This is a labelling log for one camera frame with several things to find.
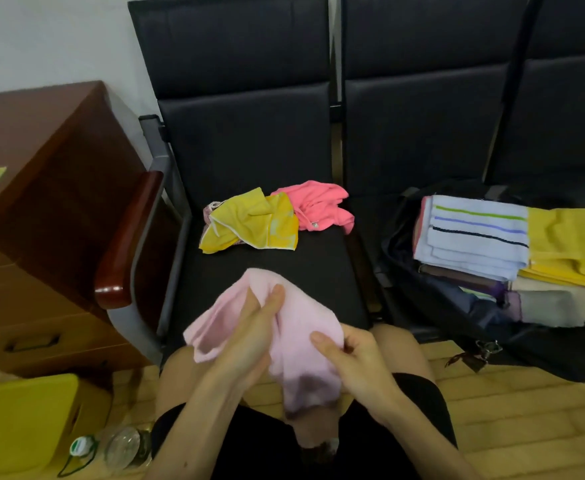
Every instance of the person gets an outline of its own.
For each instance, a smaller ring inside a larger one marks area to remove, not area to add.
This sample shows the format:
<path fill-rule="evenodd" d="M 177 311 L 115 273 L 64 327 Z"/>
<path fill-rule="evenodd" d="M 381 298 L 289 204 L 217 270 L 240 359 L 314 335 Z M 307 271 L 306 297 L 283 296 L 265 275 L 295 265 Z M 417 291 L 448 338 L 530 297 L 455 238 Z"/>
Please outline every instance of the person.
<path fill-rule="evenodd" d="M 144 480 L 480 478 L 455 447 L 446 403 L 417 341 L 387 324 L 371 331 L 342 325 L 343 350 L 319 332 L 309 337 L 355 398 L 339 419 L 339 447 L 329 465 L 305 465 L 289 425 L 240 405 L 269 366 L 272 318 L 284 294 L 277 285 L 262 307 L 249 290 L 239 324 L 214 362 L 195 363 L 192 347 L 169 357 Z"/>

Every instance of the chair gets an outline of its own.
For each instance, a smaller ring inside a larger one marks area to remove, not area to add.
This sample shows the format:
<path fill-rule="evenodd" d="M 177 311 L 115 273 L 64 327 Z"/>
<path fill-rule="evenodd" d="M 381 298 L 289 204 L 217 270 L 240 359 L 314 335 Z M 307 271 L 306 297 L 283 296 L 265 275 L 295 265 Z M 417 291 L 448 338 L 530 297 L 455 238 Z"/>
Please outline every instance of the chair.
<path fill-rule="evenodd" d="M 340 228 L 300 232 L 294 252 L 198 249 L 201 210 L 211 201 L 255 187 L 269 194 L 306 180 L 332 181 L 328 0 L 142 0 L 128 7 L 164 124 L 140 118 L 152 166 L 96 279 L 114 326 L 159 363 L 184 345 L 185 328 L 246 268 L 261 267 L 342 322 L 367 328 Z M 183 220 L 155 331 L 134 300 L 134 257 L 164 188 Z"/>
<path fill-rule="evenodd" d="M 585 173 L 585 0 L 537 3 L 519 91 L 493 156 L 496 183 Z"/>
<path fill-rule="evenodd" d="M 345 186 L 373 265 L 398 196 L 482 177 L 527 0 L 343 0 Z M 445 339 L 380 289 L 388 318 Z"/>

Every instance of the yellow floor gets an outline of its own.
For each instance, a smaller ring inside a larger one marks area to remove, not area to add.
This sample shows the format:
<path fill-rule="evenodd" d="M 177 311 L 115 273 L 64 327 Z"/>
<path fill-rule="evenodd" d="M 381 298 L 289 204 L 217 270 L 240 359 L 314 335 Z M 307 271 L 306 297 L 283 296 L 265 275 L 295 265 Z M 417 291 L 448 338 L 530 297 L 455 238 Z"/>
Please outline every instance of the yellow floor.
<path fill-rule="evenodd" d="M 423 346 L 448 402 L 459 448 L 486 479 L 585 480 L 585 384 L 539 369 L 489 366 L 474 374 L 463 363 L 444 368 L 459 349 L 452 342 Z M 0 381 L 14 377 L 0 372 Z M 150 428 L 157 393 L 157 367 L 116 372 L 110 424 Z M 279 417 L 281 391 L 264 382 L 246 402 Z M 91 465 L 75 480 L 106 478 Z M 137 480 L 143 470 L 127 472 Z"/>

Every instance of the person's left hand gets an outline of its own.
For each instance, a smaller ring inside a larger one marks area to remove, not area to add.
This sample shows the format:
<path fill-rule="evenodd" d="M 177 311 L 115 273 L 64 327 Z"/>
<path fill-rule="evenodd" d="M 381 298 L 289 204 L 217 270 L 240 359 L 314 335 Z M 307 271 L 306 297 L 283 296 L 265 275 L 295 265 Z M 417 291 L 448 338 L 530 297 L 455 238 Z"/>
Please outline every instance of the person's left hand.
<path fill-rule="evenodd" d="M 217 373 L 242 393 L 255 385 L 270 365 L 268 351 L 272 342 L 272 318 L 281 310 L 284 299 L 283 286 L 276 285 L 264 306 L 260 306 L 248 288 L 239 324 L 215 360 Z"/>

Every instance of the striped towel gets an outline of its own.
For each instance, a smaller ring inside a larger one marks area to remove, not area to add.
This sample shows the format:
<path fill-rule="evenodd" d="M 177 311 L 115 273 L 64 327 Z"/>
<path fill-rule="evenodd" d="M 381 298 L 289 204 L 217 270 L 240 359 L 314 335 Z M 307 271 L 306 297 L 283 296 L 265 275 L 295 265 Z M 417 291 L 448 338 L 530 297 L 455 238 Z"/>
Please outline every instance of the striped towel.
<path fill-rule="evenodd" d="M 526 207 L 435 195 L 422 210 L 415 259 L 498 281 L 528 265 Z"/>

